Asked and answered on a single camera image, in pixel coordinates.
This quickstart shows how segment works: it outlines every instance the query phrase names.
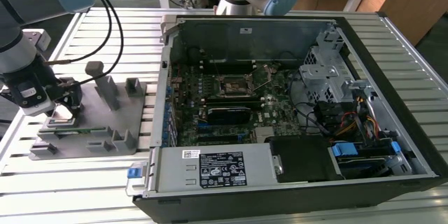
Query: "screw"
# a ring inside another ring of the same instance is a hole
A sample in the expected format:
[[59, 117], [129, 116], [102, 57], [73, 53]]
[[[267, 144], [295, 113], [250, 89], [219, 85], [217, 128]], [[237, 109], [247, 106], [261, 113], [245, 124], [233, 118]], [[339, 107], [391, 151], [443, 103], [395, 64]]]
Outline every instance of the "screw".
[[273, 170], [275, 174], [281, 174], [281, 170], [278, 166], [273, 166]]

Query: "white sticker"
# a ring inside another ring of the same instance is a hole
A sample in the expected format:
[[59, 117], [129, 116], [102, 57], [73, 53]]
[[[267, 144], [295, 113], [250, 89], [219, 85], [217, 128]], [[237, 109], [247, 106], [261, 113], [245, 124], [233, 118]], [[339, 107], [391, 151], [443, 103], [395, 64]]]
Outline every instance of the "white sticker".
[[181, 158], [198, 158], [198, 154], [201, 154], [199, 150], [182, 150]]
[[250, 34], [251, 28], [239, 28], [239, 34]]

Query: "green circuit board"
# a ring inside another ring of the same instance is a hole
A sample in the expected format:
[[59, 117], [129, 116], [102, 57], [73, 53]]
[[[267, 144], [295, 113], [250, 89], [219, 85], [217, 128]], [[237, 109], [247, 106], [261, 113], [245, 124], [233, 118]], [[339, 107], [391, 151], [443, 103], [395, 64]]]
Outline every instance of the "green circuit board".
[[[299, 135], [298, 119], [286, 94], [290, 70], [277, 70], [270, 63], [257, 64], [249, 74], [203, 74], [198, 67], [183, 66], [173, 77], [177, 119], [175, 146], [227, 144], [227, 141], [198, 141], [202, 137], [230, 136], [237, 143], [255, 143], [254, 128], [271, 127], [274, 135]], [[209, 125], [206, 112], [222, 107], [207, 102], [230, 99], [225, 108], [261, 106], [250, 110], [249, 120], [237, 125]]]

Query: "metal bracket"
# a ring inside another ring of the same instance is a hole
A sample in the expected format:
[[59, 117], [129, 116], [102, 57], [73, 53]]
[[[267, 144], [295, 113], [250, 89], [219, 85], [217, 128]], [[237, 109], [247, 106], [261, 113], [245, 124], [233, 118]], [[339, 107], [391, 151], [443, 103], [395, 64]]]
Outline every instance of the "metal bracket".
[[355, 81], [343, 81], [342, 85], [341, 85], [341, 90], [343, 93], [343, 97], [342, 98], [350, 98], [351, 97], [351, 90], [358, 89], [358, 90], [363, 90], [363, 89], [370, 89], [371, 85], [370, 82], [367, 80], [355, 80]]

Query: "floor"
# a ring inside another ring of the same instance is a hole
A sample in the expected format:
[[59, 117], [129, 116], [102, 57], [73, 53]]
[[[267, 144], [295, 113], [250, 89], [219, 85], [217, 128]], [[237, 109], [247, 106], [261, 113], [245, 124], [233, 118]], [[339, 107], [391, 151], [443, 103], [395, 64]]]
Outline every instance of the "floor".
[[[159, 8], [158, 0], [110, 0], [114, 7], [146, 7], [146, 8]], [[63, 31], [66, 29], [67, 23], [71, 20], [71, 15], [63, 15], [61, 17], [49, 19], [37, 24], [27, 25], [26, 28], [45, 29], [49, 36], [51, 37], [51, 42], [49, 48], [43, 54], [47, 59], [50, 53], [58, 43]], [[425, 57], [426, 61], [448, 82], [448, 40], [445, 35], [448, 34], [448, 16], [441, 17], [435, 25], [433, 26], [430, 32], [421, 40], [417, 45], [417, 50]], [[0, 98], [0, 119], [11, 120], [17, 112], [17, 107], [5, 99]], [[0, 137], [7, 129], [6, 124], [0, 123]]]

